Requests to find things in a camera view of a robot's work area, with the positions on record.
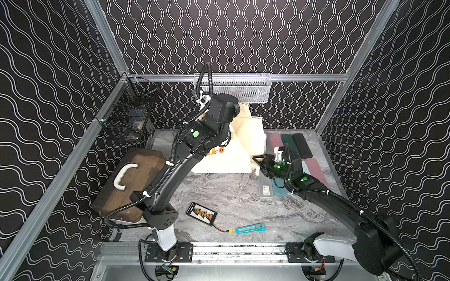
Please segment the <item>teal pencil case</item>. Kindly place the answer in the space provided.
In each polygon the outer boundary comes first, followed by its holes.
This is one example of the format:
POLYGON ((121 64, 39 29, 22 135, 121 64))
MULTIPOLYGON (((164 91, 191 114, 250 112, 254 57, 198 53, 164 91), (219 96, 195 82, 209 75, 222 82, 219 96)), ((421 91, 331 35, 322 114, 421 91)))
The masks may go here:
POLYGON ((284 187, 284 181, 279 178, 272 179, 272 187, 275 196, 284 197, 288 194, 288 191, 284 187))

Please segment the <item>dark green pencil case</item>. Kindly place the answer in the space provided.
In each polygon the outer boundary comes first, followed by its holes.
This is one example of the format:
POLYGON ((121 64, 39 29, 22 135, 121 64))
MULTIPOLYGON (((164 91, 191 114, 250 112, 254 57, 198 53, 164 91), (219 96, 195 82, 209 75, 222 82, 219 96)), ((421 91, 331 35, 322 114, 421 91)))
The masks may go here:
POLYGON ((282 139, 284 146, 288 146, 288 150, 289 150, 291 159, 292 160, 299 159, 300 155, 298 153, 293 136, 289 135, 289 134, 282 134, 281 139, 282 139))

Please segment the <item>light blue pencil case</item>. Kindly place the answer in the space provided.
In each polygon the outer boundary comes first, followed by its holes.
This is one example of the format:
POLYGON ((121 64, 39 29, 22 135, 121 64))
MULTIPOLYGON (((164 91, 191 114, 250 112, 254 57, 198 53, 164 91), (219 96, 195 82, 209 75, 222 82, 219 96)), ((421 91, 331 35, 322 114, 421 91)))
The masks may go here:
POLYGON ((305 161, 302 161, 302 170, 306 174, 311 174, 310 171, 309 171, 308 165, 307 165, 307 163, 305 161))

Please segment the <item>black pencil case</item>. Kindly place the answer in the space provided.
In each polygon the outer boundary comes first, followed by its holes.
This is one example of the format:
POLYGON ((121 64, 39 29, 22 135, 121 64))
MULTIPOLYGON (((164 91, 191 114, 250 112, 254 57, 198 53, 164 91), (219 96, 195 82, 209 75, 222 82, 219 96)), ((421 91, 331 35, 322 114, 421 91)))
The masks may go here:
POLYGON ((308 146, 308 143, 302 133, 295 133, 292 135, 297 151, 302 159, 313 158, 313 154, 308 146))

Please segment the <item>cream canvas tote bag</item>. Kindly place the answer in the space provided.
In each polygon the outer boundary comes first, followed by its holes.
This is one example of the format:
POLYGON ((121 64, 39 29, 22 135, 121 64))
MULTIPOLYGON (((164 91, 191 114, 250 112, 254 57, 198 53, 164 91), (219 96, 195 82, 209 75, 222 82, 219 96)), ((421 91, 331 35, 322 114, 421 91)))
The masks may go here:
POLYGON ((213 148, 193 169, 196 174, 251 173, 256 163, 251 158, 266 149, 263 119, 251 115, 249 105, 240 104, 240 113, 230 124, 231 140, 213 148))

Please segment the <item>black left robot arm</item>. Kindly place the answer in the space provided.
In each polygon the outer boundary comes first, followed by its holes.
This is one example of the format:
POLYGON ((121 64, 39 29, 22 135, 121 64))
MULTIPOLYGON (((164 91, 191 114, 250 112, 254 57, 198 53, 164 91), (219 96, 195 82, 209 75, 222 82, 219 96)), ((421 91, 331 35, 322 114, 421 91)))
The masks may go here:
POLYGON ((171 156, 156 179, 141 192, 132 193, 129 204, 109 212, 104 222, 111 228, 128 229, 117 224, 114 215, 131 207, 143 211, 144 222, 132 228, 148 227, 153 230, 159 248, 168 252, 177 244, 174 223, 178 212, 170 200, 189 172, 218 146, 231 139, 230 124, 240 112, 239 101, 229 94, 212 94, 210 101, 197 115, 183 125, 175 135, 171 156))

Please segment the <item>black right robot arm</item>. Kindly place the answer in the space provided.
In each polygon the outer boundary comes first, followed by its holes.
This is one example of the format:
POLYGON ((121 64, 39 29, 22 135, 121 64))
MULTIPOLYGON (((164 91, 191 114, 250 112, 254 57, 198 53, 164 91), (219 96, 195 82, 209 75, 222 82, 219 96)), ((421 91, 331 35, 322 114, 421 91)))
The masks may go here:
POLYGON ((395 273, 391 266, 400 258, 407 259, 414 271, 412 280, 422 280, 422 274, 410 251, 401 243, 393 218, 376 216, 328 189, 312 175, 305 173, 301 159, 285 156, 277 162, 275 156, 253 156, 264 176, 281 179, 284 188, 324 209, 345 225, 356 237, 354 242, 339 242, 319 234, 313 238, 314 251, 322 256, 338 256, 356 261, 372 275, 390 274, 402 281, 405 276, 395 273))

